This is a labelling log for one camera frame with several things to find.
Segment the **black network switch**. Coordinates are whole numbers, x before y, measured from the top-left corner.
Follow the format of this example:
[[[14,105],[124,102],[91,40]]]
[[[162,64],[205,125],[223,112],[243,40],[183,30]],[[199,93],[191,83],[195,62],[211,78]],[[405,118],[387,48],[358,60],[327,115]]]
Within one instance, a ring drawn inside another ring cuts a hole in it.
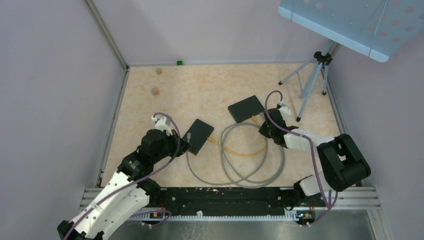
[[[241,123],[264,112],[265,108],[256,95],[252,95],[227,107],[236,123]]]
[[[182,138],[189,143],[188,152],[196,156],[211,136],[214,129],[215,128],[210,124],[197,118]]]

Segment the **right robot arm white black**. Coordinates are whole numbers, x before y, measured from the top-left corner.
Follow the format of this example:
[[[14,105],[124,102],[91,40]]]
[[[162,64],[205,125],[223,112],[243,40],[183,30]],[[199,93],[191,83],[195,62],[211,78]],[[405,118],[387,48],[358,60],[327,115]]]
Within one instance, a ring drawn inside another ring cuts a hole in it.
[[[259,133],[280,147],[311,155],[314,174],[293,185],[297,205],[307,206],[318,193],[342,192],[371,175],[368,162],[350,135],[324,136],[288,126],[285,118],[289,115],[286,106],[267,110]]]

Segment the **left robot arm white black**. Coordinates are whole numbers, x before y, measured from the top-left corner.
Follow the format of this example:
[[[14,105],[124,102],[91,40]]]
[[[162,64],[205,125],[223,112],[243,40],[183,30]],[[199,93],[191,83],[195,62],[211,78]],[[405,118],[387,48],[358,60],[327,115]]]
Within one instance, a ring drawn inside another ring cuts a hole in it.
[[[94,200],[73,219],[59,224],[60,239],[108,240],[136,211],[156,206],[161,194],[148,187],[151,177],[159,172],[155,164],[165,158],[173,161],[188,148],[178,129],[148,130]]]

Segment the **wooden cube near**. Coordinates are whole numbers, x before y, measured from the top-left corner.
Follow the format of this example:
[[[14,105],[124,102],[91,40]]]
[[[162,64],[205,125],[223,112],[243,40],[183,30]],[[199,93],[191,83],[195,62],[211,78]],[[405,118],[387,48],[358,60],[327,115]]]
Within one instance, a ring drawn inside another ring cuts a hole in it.
[[[151,93],[153,96],[158,96],[160,94],[160,90],[157,87],[151,89]]]

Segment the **wooden cube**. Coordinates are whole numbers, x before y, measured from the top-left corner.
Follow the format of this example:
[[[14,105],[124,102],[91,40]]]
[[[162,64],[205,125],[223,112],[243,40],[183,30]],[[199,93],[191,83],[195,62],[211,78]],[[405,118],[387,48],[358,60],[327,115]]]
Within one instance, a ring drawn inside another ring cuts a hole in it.
[[[160,94],[160,90],[157,87],[151,89],[151,93],[153,96],[158,96]]]
[[[155,70],[155,72],[156,72],[158,75],[161,75],[161,74],[163,73],[163,70],[162,70],[160,67],[158,67],[158,68]]]

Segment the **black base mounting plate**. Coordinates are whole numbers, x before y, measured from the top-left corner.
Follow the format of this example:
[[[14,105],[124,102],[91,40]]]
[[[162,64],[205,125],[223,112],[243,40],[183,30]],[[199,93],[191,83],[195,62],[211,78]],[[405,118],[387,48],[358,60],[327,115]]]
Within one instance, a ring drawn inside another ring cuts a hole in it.
[[[289,187],[168,187],[154,193],[148,208],[168,210],[175,217],[282,216],[289,210],[324,207],[319,194],[303,196]]]

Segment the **wooden cube far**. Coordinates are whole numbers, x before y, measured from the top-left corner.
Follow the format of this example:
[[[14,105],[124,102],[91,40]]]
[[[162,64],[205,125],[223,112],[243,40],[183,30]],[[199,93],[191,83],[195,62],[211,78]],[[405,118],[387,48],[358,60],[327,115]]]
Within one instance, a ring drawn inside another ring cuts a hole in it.
[[[162,70],[160,67],[158,67],[158,68],[155,70],[155,72],[156,72],[158,75],[161,75],[161,74],[163,73],[163,70]]]

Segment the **grey tripod stand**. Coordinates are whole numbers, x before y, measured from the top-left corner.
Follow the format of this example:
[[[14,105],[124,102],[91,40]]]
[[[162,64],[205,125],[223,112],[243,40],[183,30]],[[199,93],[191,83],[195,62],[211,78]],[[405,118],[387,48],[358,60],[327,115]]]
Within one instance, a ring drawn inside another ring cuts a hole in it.
[[[329,79],[329,65],[333,60],[332,54],[337,47],[337,43],[333,40],[329,40],[327,45],[324,47],[322,51],[316,51],[313,54],[313,57],[310,60],[305,61],[301,66],[299,66],[292,73],[287,75],[285,78],[278,82],[278,85],[283,85],[293,76],[297,76],[299,87],[300,87],[300,95],[299,98],[303,99],[302,106],[300,111],[296,117],[296,121],[300,122],[307,106],[307,103],[311,97],[312,92],[316,89],[315,84],[318,80],[319,75],[322,76],[323,82],[318,86],[322,86],[322,95],[325,96],[327,94],[327,86]],[[314,68],[311,71],[308,80],[305,84],[302,84],[300,71],[305,68],[307,65],[314,63]]]

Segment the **light blue perforated board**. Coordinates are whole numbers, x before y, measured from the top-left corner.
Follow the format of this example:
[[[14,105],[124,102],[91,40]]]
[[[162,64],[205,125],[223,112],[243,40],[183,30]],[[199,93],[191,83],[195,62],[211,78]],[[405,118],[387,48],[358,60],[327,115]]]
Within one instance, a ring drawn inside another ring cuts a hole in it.
[[[381,63],[424,29],[423,0],[283,0],[278,13]]]

